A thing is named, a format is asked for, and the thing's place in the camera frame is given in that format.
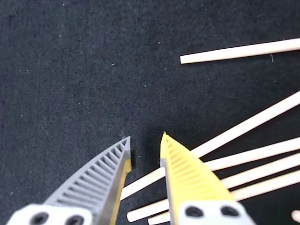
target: black cloth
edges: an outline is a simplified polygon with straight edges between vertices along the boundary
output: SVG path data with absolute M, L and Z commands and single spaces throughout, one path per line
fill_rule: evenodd
M 193 149 L 299 91 L 300 51 L 179 60 L 298 38 L 299 30 L 298 0 L 0 1 L 0 223 L 28 203 L 42 203 L 127 135 L 134 150 L 129 184 L 159 167 L 164 131 Z M 202 160 L 300 136 L 299 114 L 297 106 Z M 296 224 L 290 214 L 300 208 L 299 190 L 296 184 L 242 203 L 258 225 Z M 165 197 L 164 180 L 130 196 L 117 224 L 130 224 L 128 211 Z

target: screw hole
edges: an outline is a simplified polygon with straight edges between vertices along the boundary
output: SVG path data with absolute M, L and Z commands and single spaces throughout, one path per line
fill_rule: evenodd
M 82 225 L 83 224 L 83 217 L 81 216 L 72 216 L 66 222 L 66 225 Z
M 190 206 L 186 209 L 186 215 L 190 217 L 202 217 L 203 211 L 197 207 Z
M 239 216 L 238 211 L 230 206 L 223 206 L 221 212 L 225 216 L 232 216 L 232 217 Z
M 49 217 L 48 213 L 40 212 L 31 219 L 30 224 L 31 225 L 42 225 L 47 221 L 48 217 Z

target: wooden dowel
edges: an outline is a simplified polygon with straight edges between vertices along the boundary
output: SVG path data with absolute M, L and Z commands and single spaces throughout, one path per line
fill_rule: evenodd
M 299 210 L 294 210 L 291 214 L 292 219 L 298 223 L 300 223 L 300 211 Z
M 222 179 L 222 183 L 227 189 L 230 189 L 299 165 L 300 153 L 297 153 L 256 168 L 246 170 L 231 177 L 227 177 Z
M 261 195 L 270 191 L 287 187 L 300 182 L 300 171 L 288 173 L 270 180 L 266 180 L 248 187 L 232 191 L 231 194 L 237 201 Z M 170 221 L 169 212 L 148 219 L 150 225 L 156 225 Z
M 221 170 L 235 165 L 256 161 L 263 158 L 279 155 L 300 149 L 300 137 L 271 144 L 258 149 L 245 151 L 239 154 L 218 158 L 205 164 L 209 166 L 212 171 Z
M 266 177 L 277 172 L 296 167 L 298 165 L 300 165 L 300 153 L 238 173 L 234 176 L 222 179 L 221 181 L 227 189 L 230 189 L 238 185 L 242 185 L 250 181 L 257 180 L 259 178 Z M 139 209 L 130 211 L 127 214 L 127 219 L 129 222 L 134 222 L 168 209 L 168 200 L 164 199 L 159 202 L 155 202 L 150 205 L 141 207 Z
M 262 43 L 256 45 L 245 45 L 234 48 L 225 48 L 209 52 L 201 52 L 190 55 L 180 56 L 181 64 L 206 62 L 214 60 L 226 60 L 241 58 L 254 55 L 264 55 L 271 53 L 280 53 L 295 51 L 300 49 L 300 38 L 290 39 L 284 41 L 276 41 L 269 43 Z
M 171 217 L 170 217 L 169 212 L 164 212 L 155 217 L 149 218 L 148 224 L 149 225 L 162 224 L 162 223 L 169 222 L 170 220 L 171 220 Z
M 198 157 L 202 157 L 213 150 L 227 144 L 235 138 L 245 134 L 246 132 L 254 129 L 255 127 L 273 119 L 274 117 L 290 110 L 291 108 L 300 104 L 300 91 L 291 95 L 290 97 L 282 100 L 281 102 L 271 106 L 270 108 L 258 113 L 250 119 L 236 125 L 235 127 L 225 131 L 219 136 L 209 140 L 208 142 L 200 145 L 199 147 L 192 150 L 192 152 Z M 147 174 L 146 176 L 134 181 L 123 188 L 121 193 L 121 200 L 128 196 L 136 193 L 137 191 L 147 187 L 155 181 L 165 176 L 164 169 L 156 169 L 155 171 Z

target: black fabric surface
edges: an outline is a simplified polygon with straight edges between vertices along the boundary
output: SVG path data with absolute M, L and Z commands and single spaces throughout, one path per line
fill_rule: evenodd
M 300 51 L 273 54 L 273 62 L 270 55 L 179 61 L 188 53 L 298 38 L 299 31 L 298 0 L 0 1 L 0 224 L 26 204 L 42 203 L 127 135 L 134 151 L 129 184 L 158 168 L 163 131 L 193 149 L 299 91 Z M 299 114 L 298 106 L 202 160 L 300 136 Z M 296 184 L 242 203 L 258 225 L 296 224 L 290 214 L 300 209 L 299 190 Z M 130 196 L 117 224 L 165 197 L 164 180 Z

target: white stick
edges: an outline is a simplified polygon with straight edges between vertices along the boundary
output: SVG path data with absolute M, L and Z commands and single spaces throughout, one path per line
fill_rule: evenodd
M 192 152 L 198 157 L 202 157 L 213 150 L 227 144 L 235 138 L 245 134 L 246 132 L 254 129 L 255 127 L 273 119 L 274 117 L 292 109 L 293 107 L 300 104 L 300 91 L 291 95 L 290 97 L 278 102 L 270 108 L 260 112 L 259 114 L 249 118 L 248 120 L 236 125 L 235 127 L 225 131 L 219 136 L 209 140 L 208 142 L 200 145 L 199 147 L 192 150 Z M 147 187 L 155 181 L 165 176 L 165 171 L 157 169 L 150 174 L 147 174 L 142 180 L 136 180 L 135 182 L 127 185 L 123 188 L 121 193 L 121 200 L 134 194 L 135 192 Z
M 293 168 L 298 165 L 300 165 L 300 153 L 238 173 L 221 181 L 227 189 L 230 189 L 238 185 L 242 185 L 250 181 L 257 180 L 259 178 L 266 177 L 271 174 L 287 170 L 289 168 Z M 129 222 L 134 222 L 136 220 L 152 216 L 168 209 L 168 200 L 164 199 L 159 202 L 155 202 L 139 209 L 130 211 L 127 214 L 127 219 Z
M 251 186 L 244 187 L 236 191 L 232 191 L 231 194 L 237 201 L 240 201 L 270 191 L 274 191 L 280 188 L 284 188 L 299 182 L 300 182 L 300 171 L 296 171 L 257 184 L 253 184 Z M 148 219 L 148 223 L 150 225 L 160 224 L 169 221 L 170 221 L 169 212 L 165 212 L 158 216 Z
M 245 151 L 239 154 L 218 158 L 205 164 L 209 166 L 212 171 L 221 170 L 235 165 L 256 161 L 263 158 L 279 155 L 300 149 L 300 137 L 264 146 L 262 148 Z
M 227 188 L 233 188 L 238 185 L 246 184 L 250 181 L 266 177 L 280 171 L 284 171 L 300 165 L 300 153 L 276 160 L 274 162 L 258 166 L 251 170 L 247 170 L 231 177 L 222 179 L 223 185 Z
M 298 223 L 300 223 L 300 211 L 299 210 L 294 210 L 291 214 L 292 219 Z
M 271 53 L 280 53 L 295 51 L 300 49 L 300 38 L 262 43 L 256 45 L 246 45 L 234 48 L 225 48 L 209 52 L 201 52 L 190 55 L 180 56 L 181 64 L 193 62 L 206 62 L 214 60 L 226 60 L 241 58 L 253 55 L 264 55 Z

